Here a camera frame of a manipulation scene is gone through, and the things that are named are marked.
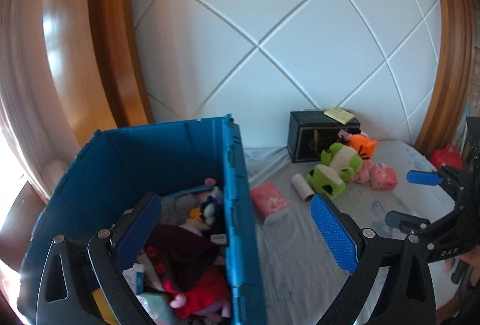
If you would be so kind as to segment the person's right hand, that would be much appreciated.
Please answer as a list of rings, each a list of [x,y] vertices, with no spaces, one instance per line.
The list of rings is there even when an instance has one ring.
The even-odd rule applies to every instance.
[[[460,287],[448,303],[452,312],[459,310],[466,303],[467,298],[473,294],[474,289],[479,286],[479,246],[460,255],[458,259],[453,276],[460,277]]]

